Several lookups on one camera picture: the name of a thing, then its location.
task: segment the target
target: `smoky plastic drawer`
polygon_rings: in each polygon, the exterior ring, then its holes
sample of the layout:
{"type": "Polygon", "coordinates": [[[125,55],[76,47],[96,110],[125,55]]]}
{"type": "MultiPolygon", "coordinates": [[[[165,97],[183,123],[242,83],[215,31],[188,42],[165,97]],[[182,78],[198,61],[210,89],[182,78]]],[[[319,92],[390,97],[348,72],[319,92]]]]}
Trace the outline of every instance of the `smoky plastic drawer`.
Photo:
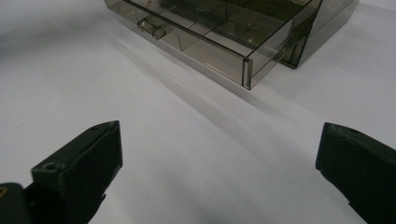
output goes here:
{"type": "Polygon", "coordinates": [[[141,31],[249,90],[312,26],[319,2],[106,0],[141,31]]]}

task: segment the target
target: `screw hole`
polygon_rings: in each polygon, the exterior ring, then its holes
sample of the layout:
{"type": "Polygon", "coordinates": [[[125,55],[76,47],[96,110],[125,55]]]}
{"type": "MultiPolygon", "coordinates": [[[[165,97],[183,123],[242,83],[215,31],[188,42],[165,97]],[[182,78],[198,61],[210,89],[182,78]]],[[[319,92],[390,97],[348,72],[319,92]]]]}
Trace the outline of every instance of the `screw hole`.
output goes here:
{"type": "Polygon", "coordinates": [[[7,188],[0,188],[0,198],[3,197],[7,193],[7,188]]]}
{"type": "Polygon", "coordinates": [[[46,170],[55,170],[56,166],[55,166],[55,163],[50,162],[50,163],[43,165],[43,168],[46,170]]]}

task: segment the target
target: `transparent plastic box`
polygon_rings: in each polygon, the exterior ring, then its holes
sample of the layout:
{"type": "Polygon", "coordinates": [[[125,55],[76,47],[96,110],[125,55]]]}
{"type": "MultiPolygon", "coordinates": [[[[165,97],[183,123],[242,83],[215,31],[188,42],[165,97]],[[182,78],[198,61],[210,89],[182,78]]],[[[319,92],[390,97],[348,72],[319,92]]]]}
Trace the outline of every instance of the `transparent plastic box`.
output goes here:
{"type": "Polygon", "coordinates": [[[297,67],[359,0],[105,0],[108,8],[251,90],[277,62],[297,67]]]}

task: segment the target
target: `white surface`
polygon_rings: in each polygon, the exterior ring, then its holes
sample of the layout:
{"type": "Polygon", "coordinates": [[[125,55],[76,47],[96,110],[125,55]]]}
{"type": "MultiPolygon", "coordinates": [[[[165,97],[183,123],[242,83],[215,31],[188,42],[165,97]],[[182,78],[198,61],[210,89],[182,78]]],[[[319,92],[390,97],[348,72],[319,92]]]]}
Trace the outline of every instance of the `white surface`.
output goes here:
{"type": "Polygon", "coordinates": [[[315,158],[325,121],[396,147],[395,21],[394,0],[361,0],[300,68],[246,91],[100,0],[1,1],[0,181],[26,187],[50,153],[119,119],[124,167],[92,224],[364,223],[315,158]]]}

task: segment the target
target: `white table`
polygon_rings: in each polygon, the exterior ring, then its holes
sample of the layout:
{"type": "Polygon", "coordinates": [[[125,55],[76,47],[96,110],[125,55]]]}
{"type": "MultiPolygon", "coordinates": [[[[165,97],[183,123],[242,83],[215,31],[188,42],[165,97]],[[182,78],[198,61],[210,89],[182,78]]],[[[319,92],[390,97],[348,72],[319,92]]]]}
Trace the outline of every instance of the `white table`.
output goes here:
{"type": "Polygon", "coordinates": [[[49,154],[119,119],[124,167],[92,224],[364,223],[315,159],[325,121],[396,147],[395,22],[394,0],[361,0],[298,69],[246,91],[101,0],[3,0],[0,181],[26,187],[49,154]]]}

